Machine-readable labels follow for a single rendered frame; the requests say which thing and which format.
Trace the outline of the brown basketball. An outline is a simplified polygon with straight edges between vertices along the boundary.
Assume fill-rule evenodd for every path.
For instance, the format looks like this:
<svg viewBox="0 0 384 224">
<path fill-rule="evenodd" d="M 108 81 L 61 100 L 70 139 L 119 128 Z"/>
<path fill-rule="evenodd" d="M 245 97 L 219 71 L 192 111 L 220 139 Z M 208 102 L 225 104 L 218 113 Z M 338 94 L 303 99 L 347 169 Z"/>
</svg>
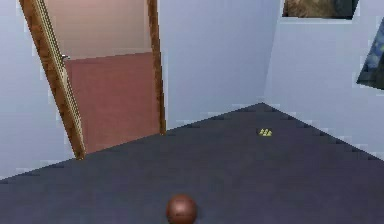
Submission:
<svg viewBox="0 0 384 224">
<path fill-rule="evenodd" d="M 171 197 L 166 207 L 169 224 L 194 224 L 197 219 L 197 204 L 186 194 Z"/>
</svg>

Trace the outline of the brown wooden room door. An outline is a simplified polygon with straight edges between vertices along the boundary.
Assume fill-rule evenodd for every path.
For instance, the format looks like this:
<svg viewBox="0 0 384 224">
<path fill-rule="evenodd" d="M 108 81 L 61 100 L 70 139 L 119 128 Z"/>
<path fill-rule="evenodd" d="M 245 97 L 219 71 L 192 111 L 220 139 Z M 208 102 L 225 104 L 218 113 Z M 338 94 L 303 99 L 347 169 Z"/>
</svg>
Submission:
<svg viewBox="0 0 384 224">
<path fill-rule="evenodd" d="M 86 155 L 79 109 L 44 0 L 18 0 L 41 60 L 74 157 Z"/>
</svg>

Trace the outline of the brown framed wall picture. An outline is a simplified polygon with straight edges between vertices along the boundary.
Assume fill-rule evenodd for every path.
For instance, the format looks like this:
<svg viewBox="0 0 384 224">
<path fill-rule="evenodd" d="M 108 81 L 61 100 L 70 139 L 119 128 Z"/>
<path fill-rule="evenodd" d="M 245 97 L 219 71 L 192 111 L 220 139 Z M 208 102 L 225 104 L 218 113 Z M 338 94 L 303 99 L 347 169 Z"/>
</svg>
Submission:
<svg viewBox="0 0 384 224">
<path fill-rule="evenodd" d="M 285 0 L 282 16 L 351 20 L 359 0 Z"/>
</svg>

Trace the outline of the dark blue framed wall picture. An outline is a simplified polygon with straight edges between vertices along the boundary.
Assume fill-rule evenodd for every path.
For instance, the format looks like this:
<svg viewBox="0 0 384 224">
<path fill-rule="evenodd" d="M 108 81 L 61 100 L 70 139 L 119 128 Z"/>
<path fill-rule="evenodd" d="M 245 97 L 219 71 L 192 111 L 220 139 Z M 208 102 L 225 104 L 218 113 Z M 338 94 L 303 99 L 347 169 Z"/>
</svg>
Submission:
<svg viewBox="0 0 384 224">
<path fill-rule="evenodd" d="M 357 83 L 384 90 L 384 17 L 378 26 Z"/>
</svg>

